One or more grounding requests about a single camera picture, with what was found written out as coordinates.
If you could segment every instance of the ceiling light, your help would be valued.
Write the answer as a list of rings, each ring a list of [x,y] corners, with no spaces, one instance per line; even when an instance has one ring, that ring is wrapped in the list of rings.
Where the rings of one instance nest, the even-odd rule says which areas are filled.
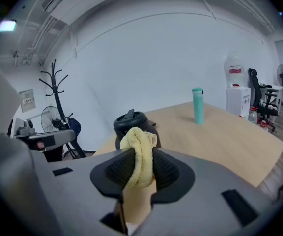
[[[13,31],[15,29],[15,21],[2,21],[0,23],[0,32],[1,31]]]

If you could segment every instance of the teal bottle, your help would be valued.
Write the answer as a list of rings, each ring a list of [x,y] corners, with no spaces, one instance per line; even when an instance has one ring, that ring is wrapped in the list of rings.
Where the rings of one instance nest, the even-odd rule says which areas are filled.
[[[202,88],[192,89],[193,105],[194,105],[194,122],[197,124],[204,124],[204,91]]]

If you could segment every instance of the yellow cloth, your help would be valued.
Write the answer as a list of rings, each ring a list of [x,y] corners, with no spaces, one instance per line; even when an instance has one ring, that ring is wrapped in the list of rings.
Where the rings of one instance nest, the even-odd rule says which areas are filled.
[[[157,135],[143,132],[140,128],[133,127],[123,137],[120,149],[134,148],[135,168],[126,187],[148,187],[152,183],[152,148],[157,145]]]

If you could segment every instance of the air conditioner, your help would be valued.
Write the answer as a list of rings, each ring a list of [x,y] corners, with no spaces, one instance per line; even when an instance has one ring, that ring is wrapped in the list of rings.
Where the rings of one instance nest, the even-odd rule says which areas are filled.
[[[56,19],[72,24],[86,11],[105,0],[45,0],[42,8]]]

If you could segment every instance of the black mesh chair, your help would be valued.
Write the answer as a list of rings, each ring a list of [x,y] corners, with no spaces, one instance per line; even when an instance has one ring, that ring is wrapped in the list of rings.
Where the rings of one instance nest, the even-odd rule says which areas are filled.
[[[271,105],[277,108],[277,105],[270,103],[271,97],[277,97],[276,94],[273,94],[274,92],[277,92],[277,90],[271,89],[272,87],[271,85],[266,85],[262,87],[258,82],[257,72],[255,69],[250,68],[249,74],[250,74],[250,78],[253,83],[254,91],[255,91],[255,99],[254,99],[253,107],[258,108],[257,112],[260,113],[259,119],[267,121],[268,125],[272,127],[272,132],[274,132],[275,126],[271,123],[271,121],[269,121],[269,117],[277,116],[278,110],[269,109],[268,106]],[[265,88],[265,90],[267,91],[267,93],[265,94],[267,96],[267,102],[265,102],[266,104],[265,107],[260,106],[259,104],[261,97],[262,97],[261,90],[260,90],[261,88]]]

